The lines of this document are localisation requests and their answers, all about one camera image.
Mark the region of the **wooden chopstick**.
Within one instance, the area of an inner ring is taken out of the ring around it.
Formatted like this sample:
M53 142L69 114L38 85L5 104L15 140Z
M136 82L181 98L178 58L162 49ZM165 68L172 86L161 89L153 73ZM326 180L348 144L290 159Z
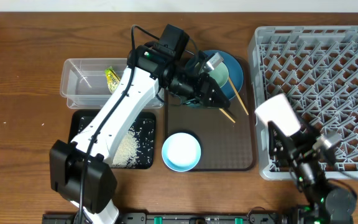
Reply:
M238 93L236 87L234 86L234 84L233 84L233 82L232 82L230 76L228 76L228 82L229 82L229 84L230 84L230 86L231 86L233 92L235 93L235 96L237 97L239 103L241 104L243 110L245 111L246 115L248 116L248 115L249 115L248 109L246 108L246 106L245 106L245 104L244 104L242 98L240 97L240 95L239 95L239 93Z
M232 123L236 123L236 121L232 118L232 116L231 116L228 112L226 112L225 109L219 108L219 110L220 110L220 112L221 112L225 117L227 117Z

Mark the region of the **dark blue plate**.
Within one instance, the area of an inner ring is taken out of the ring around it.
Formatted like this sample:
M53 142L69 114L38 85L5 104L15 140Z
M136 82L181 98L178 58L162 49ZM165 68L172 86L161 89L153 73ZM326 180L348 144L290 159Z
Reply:
M210 56L216 52L223 57L223 62L225 63L226 67L229 71L229 76L236 87L237 91L240 92L243 81L244 81L244 73L243 68L241 67L240 63L230 54L223 52L221 50L206 50L204 53L207 56ZM222 92L226 95L228 100L231 100L235 97L235 93L233 92L229 82L227 81L226 84L221 88Z

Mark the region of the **pink cup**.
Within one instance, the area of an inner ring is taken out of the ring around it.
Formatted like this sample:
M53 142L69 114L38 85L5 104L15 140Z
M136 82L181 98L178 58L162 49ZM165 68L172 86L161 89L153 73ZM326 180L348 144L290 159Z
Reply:
M301 124L283 93L266 100L256 108L255 113L264 125L273 122L287 137L301 129Z

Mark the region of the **pile of rice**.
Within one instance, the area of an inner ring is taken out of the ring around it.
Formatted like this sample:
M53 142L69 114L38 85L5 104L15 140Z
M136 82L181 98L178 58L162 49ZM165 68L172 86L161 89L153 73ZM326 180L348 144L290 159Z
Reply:
M141 113L121 141L112 168L148 169L154 159L155 125L153 113Z

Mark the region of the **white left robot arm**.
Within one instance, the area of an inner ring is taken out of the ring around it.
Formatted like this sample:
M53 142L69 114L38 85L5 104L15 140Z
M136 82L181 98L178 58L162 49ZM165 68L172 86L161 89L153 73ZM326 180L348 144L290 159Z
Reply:
M230 106L209 75L223 57L196 50L192 62L182 65L181 57L190 42L184 30L167 25L161 36L133 45L118 87L92 122L70 142L59 140L52 146L51 188L78 207L74 223L117 220L119 211L112 202L117 180L111 164L123 137L160 90L207 108Z

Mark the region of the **light blue bowl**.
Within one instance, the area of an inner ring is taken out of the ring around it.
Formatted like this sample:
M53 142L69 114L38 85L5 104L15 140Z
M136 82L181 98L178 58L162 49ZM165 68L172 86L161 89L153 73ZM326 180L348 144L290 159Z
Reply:
M201 144L189 133L175 133L162 146L164 164L175 172L192 170L201 159Z

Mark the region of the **yellow snack wrapper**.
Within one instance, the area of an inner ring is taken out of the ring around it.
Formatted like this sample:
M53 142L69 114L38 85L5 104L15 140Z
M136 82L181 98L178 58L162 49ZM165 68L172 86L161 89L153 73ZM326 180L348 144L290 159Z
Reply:
M107 85L110 93L114 93L116 88L119 86L121 78L117 75L117 73L113 70L112 67L108 67L104 71Z

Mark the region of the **mint green bowl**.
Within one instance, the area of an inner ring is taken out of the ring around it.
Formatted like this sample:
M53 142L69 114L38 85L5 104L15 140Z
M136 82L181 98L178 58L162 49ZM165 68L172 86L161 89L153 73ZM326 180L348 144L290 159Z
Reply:
M229 78L229 71L224 62L221 62L214 70L208 72L209 76L215 79L216 83L222 88Z

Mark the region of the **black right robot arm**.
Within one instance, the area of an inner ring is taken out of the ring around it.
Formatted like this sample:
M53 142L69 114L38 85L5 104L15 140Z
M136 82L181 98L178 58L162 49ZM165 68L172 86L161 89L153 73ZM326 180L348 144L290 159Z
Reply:
M275 223L353 223L356 192L347 184L332 184L319 164L324 159L335 165L334 148L341 142L341 135L320 134L307 125L305 132L286 136L272 121L268 122L268 130L270 152L288 167L296 188L308 201L278 215Z

